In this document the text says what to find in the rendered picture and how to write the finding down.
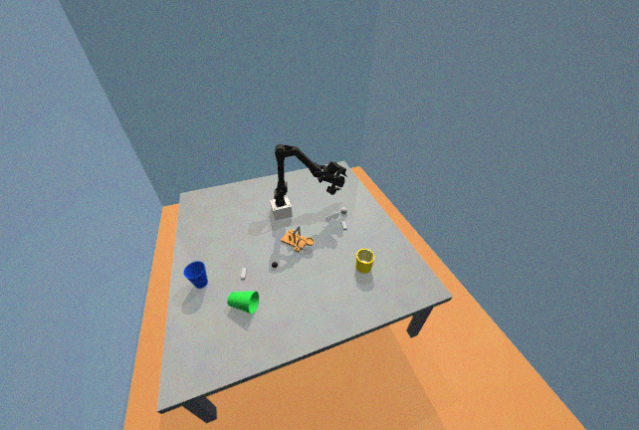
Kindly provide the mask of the yellow open cylinder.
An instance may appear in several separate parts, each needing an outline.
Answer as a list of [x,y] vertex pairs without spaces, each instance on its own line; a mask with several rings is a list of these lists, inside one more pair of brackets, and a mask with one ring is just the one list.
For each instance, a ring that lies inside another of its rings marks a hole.
[[374,254],[368,249],[361,249],[356,254],[356,270],[363,275],[370,273]]

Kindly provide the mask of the green cup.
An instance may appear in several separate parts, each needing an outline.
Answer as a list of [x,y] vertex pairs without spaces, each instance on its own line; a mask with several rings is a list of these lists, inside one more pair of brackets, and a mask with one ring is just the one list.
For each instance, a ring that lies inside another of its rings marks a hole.
[[259,303],[257,292],[231,293],[227,298],[227,305],[252,314]]

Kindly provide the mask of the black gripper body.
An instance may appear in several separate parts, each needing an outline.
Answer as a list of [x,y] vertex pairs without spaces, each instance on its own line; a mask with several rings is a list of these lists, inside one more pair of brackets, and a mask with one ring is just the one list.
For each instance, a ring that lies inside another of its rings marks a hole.
[[[337,171],[336,175],[332,176],[332,180],[329,183],[332,183],[334,181],[334,177],[335,176],[339,176],[340,174],[345,174],[345,172],[346,172],[346,168],[340,166],[340,169]],[[331,187],[329,186],[327,188],[326,192],[328,192],[331,195],[334,195],[334,193],[335,193],[335,189],[334,188],[335,188],[335,185],[332,184]]]

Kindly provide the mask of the blue cup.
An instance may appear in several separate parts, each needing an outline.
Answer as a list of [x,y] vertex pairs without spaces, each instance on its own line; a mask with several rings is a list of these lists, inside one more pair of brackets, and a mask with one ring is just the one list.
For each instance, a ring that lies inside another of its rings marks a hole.
[[184,270],[184,276],[196,287],[204,288],[208,285],[206,268],[202,262],[194,262]]

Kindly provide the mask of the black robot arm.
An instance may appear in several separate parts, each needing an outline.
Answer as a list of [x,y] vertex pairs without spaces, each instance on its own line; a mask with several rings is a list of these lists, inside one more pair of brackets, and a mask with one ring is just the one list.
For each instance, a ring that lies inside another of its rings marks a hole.
[[[298,147],[290,146],[290,145],[282,145],[278,144],[275,149],[276,159],[278,161],[278,186],[275,189],[275,204],[278,207],[282,207],[287,205],[285,201],[285,195],[288,192],[288,182],[285,182],[284,177],[284,160],[285,157],[295,156],[298,158],[312,173],[314,177],[318,178],[319,183],[322,181],[330,182],[332,180],[332,176],[340,169],[340,166],[331,161],[328,166],[318,165],[312,162],[306,155],[304,155]],[[321,171],[323,169],[323,171]],[[338,187],[342,187],[344,184],[343,176],[335,176],[333,185]]]

